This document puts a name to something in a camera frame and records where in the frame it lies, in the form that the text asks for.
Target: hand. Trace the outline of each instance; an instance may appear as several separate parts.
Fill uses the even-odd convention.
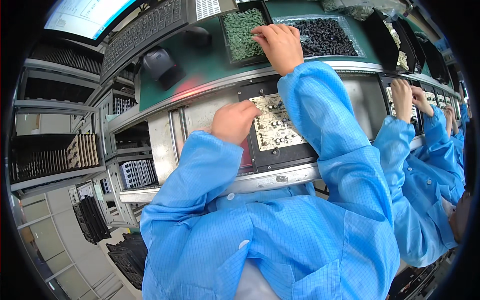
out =
[[[253,40],[260,44],[272,67],[285,76],[303,63],[300,32],[284,24],[258,26],[252,30]]]
[[[453,115],[450,112],[450,110],[448,110],[448,109],[445,110],[444,114],[445,114],[445,119],[447,120],[445,130],[447,131],[448,138],[450,138],[450,134],[452,133],[452,118],[453,118]]]
[[[418,86],[411,86],[412,94],[415,97],[413,99],[413,104],[419,108],[421,112],[429,116],[430,118],[433,117],[433,108],[428,103],[427,97],[425,96],[425,92],[421,87]]]
[[[262,112],[249,100],[222,106],[213,117],[212,135],[240,145],[250,131],[253,118],[261,115]]]
[[[445,107],[445,111],[448,111],[450,116],[452,117],[452,123],[455,121],[455,118],[454,118],[454,115],[455,115],[455,111],[453,110],[453,107],[451,105],[447,105]]]
[[[406,80],[394,79],[392,88],[393,104],[395,105],[396,118],[410,124],[412,114],[412,89]]]

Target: green component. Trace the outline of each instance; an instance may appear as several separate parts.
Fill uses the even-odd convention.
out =
[[[226,14],[223,16],[223,23],[233,60],[264,54],[262,47],[252,40],[253,34],[250,33],[255,27],[266,25],[264,16],[258,9]]]

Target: printed circuit board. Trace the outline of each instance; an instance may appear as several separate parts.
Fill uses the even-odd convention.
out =
[[[263,112],[263,115],[254,120],[260,151],[307,142],[290,120],[279,94],[265,95],[249,100]]]

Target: circuit board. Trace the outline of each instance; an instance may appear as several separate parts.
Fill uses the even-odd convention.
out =
[[[254,121],[260,151],[307,142],[290,120],[279,94],[265,95],[249,100],[263,113]]]
[[[392,88],[388,86],[385,88],[385,91],[387,93],[388,103],[390,105],[390,110],[392,111],[392,116],[396,117],[395,105],[393,103],[393,97],[392,97]],[[417,110],[415,109],[415,105],[413,104],[412,104],[412,112],[410,114],[410,117],[418,120]]]

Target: grid pattern fabric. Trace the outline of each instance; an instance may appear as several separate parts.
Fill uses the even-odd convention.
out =
[[[242,148],[193,132],[142,213],[145,299],[233,299],[247,258],[281,299],[385,299],[400,260],[378,149],[330,66],[304,63],[278,91],[319,154],[329,201],[311,184],[217,199]]]

